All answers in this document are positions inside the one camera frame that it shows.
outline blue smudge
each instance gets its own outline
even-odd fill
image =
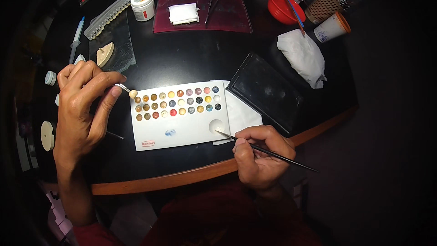
[[[176,134],[176,131],[175,131],[174,129],[167,130],[167,131],[165,132],[165,135],[166,135],[166,136],[173,136],[174,134]]]

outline person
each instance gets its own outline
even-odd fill
[[[97,222],[92,194],[79,166],[106,134],[112,107],[126,77],[103,72],[93,61],[70,64],[58,74],[58,124],[53,157],[60,198],[80,245],[123,245]],[[92,115],[90,106],[101,96]],[[294,159],[290,139],[271,126],[235,134],[232,149],[239,181],[217,185],[165,205],[141,245],[320,245],[293,199],[278,183],[288,163],[253,150],[256,143]],[[255,201],[249,190],[256,193]]]

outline mesh pencil holder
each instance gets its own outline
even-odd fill
[[[336,11],[343,12],[343,8],[336,0],[314,0],[305,10],[305,14],[311,22],[319,24]]]

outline wooden table edge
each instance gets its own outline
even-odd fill
[[[296,146],[301,145],[304,142],[311,140],[312,138],[324,133],[326,130],[334,127],[336,124],[346,120],[357,110],[358,105],[351,107],[345,112],[325,121],[324,123],[291,137],[291,140]],[[93,195],[119,195],[149,192],[197,183],[235,171],[237,171],[237,163],[235,162],[235,159],[229,159],[204,167],[165,176],[115,183],[95,183],[91,185],[91,190]],[[58,191],[57,183],[43,183],[43,185],[48,190]]]

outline white palette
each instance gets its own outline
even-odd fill
[[[218,87],[217,92],[213,92],[213,89],[216,90],[214,87]],[[205,88],[209,88],[210,93],[205,93]],[[200,89],[201,93],[196,94],[196,89]],[[179,90],[183,91],[183,96],[178,96]],[[192,90],[193,93],[188,95],[187,90]],[[174,92],[174,97],[169,97],[169,92]],[[165,94],[165,98],[161,99],[161,93]],[[156,100],[152,100],[154,94],[157,96]],[[148,96],[147,101],[144,101],[144,96]],[[211,98],[210,102],[205,101],[207,96]],[[199,100],[196,101],[198,97],[202,98],[201,103],[198,103]],[[131,100],[131,116],[137,151],[226,139],[215,130],[230,133],[225,88],[222,81],[198,82],[140,90],[136,98],[137,101]],[[189,98],[194,100],[192,105],[188,104]],[[174,107],[171,107],[171,101],[176,103]],[[166,103],[164,108],[161,107],[162,102]],[[153,109],[152,105],[154,103],[157,104],[157,109]],[[199,106],[203,107],[202,112],[199,112]],[[190,113],[192,110],[189,112],[189,107],[194,108],[193,113]],[[155,117],[156,114],[159,114],[159,116],[154,118],[153,113],[155,113]]]

